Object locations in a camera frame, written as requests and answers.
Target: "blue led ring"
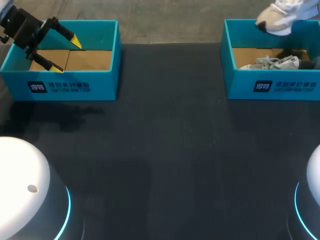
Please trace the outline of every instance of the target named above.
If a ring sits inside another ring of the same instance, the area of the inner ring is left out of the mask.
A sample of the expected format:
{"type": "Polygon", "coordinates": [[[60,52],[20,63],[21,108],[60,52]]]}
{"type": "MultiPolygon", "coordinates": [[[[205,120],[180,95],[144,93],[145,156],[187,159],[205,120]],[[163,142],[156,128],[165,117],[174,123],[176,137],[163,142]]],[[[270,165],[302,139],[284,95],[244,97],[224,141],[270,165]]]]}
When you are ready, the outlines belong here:
{"type": "Polygon", "coordinates": [[[297,207],[297,190],[298,190],[298,186],[299,186],[299,182],[295,188],[295,193],[294,193],[294,206],[295,206],[295,211],[296,211],[296,214],[298,215],[298,218],[302,224],[302,226],[304,227],[304,229],[307,231],[307,233],[314,239],[314,240],[318,240],[310,231],[309,229],[307,228],[307,226],[305,225],[304,221],[302,221],[301,217],[300,217],[300,214],[299,214],[299,211],[298,211],[298,207],[297,207]]]}
{"type": "Polygon", "coordinates": [[[65,228],[67,226],[67,223],[68,223],[68,220],[69,220],[69,217],[70,217],[70,210],[71,210],[70,193],[68,191],[68,188],[67,187],[65,187],[65,188],[66,188],[66,192],[68,193],[68,200],[69,200],[68,212],[66,214],[66,218],[65,218],[64,224],[62,225],[62,228],[60,229],[58,235],[54,238],[54,240],[58,240],[61,237],[62,233],[64,232],[64,230],[65,230],[65,228]]]}

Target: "dark gray tabletop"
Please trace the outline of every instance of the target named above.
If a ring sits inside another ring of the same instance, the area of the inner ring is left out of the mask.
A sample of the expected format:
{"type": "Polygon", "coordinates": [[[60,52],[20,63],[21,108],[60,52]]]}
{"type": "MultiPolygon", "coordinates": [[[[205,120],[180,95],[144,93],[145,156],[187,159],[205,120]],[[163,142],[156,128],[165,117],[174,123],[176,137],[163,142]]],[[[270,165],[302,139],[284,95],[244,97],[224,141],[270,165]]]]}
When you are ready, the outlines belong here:
{"type": "Polygon", "coordinates": [[[219,44],[123,45],[117,101],[5,92],[0,132],[44,153],[82,202],[89,240],[278,240],[319,109],[227,100],[219,44]]]}

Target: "shoe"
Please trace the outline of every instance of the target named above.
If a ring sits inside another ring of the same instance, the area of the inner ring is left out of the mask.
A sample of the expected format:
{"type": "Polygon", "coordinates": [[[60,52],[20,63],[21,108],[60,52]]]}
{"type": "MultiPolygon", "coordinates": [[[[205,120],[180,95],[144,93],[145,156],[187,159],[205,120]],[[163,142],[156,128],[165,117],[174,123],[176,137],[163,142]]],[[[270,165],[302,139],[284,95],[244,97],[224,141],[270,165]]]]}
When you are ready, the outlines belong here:
{"type": "Polygon", "coordinates": [[[248,64],[240,69],[242,70],[297,70],[300,66],[300,60],[297,56],[288,56],[283,59],[269,58],[269,56],[263,58],[257,58],[255,64],[248,64]]]}
{"type": "Polygon", "coordinates": [[[257,58],[255,64],[248,64],[240,69],[242,70],[262,70],[262,69],[271,69],[271,66],[274,65],[279,58],[270,58],[269,56],[257,58]]]}
{"type": "Polygon", "coordinates": [[[258,16],[255,25],[263,32],[287,36],[294,21],[318,15],[318,4],[319,0],[275,0],[258,16]]]}
{"type": "Polygon", "coordinates": [[[273,65],[270,66],[270,69],[280,69],[280,70],[296,70],[299,69],[300,60],[297,56],[287,56],[281,60],[278,60],[273,65]]]}

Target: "shoelace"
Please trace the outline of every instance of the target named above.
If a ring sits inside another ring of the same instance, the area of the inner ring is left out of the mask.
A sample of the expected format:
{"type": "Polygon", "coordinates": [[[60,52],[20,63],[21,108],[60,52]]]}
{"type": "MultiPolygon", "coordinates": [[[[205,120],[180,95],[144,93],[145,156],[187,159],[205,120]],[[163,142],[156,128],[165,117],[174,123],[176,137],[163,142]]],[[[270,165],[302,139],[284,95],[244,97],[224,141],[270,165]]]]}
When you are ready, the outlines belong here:
{"type": "Polygon", "coordinates": [[[275,0],[275,3],[271,3],[271,6],[278,11],[286,14],[295,7],[300,7],[304,0],[275,0]]]}
{"type": "Polygon", "coordinates": [[[255,63],[261,65],[262,69],[270,69],[275,63],[279,61],[279,58],[270,58],[268,55],[266,57],[257,58],[255,63]]]}

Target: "gray floor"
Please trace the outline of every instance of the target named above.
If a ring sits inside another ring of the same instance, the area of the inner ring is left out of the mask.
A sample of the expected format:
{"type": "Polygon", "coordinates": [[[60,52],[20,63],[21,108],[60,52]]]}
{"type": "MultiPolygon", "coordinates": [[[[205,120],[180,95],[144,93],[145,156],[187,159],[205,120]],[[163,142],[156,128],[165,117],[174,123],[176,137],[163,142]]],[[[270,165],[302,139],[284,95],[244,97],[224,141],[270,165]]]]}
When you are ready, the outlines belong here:
{"type": "Polygon", "coordinates": [[[15,0],[39,19],[118,20],[122,43],[217,43],[224,19],[256,18],[272,0],[15,0]]]}

